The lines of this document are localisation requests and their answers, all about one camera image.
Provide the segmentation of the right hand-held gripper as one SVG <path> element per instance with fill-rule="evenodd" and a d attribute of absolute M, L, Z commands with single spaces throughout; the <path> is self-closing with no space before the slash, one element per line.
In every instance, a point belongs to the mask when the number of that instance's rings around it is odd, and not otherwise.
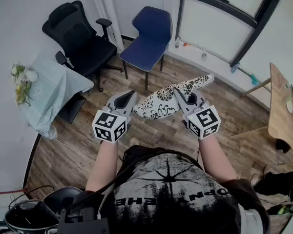
<path fill-rule="evenodd" d="M 200 140 L 218 132 L 221 119 L 214 105 L 209 105 L 200 91 L 192 92 L 192 96 L 198 106 L 191 111 L 188 109 L 188 104 L 183 94 L 175 88 L 173 92 L 180 109 L 184 113 L 183 119 L 186 122 L 186 127 Z"/>

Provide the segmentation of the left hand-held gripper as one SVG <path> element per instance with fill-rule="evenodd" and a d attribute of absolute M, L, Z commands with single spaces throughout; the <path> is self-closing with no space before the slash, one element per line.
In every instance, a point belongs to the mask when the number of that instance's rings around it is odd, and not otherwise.
<path fill-rule="evenodd" d="M 127 132 L 130 113 L 136 105 L 137 93 L 134 90 L 113 95 L 92 122 L 95 138 L 116 143 Z"/>

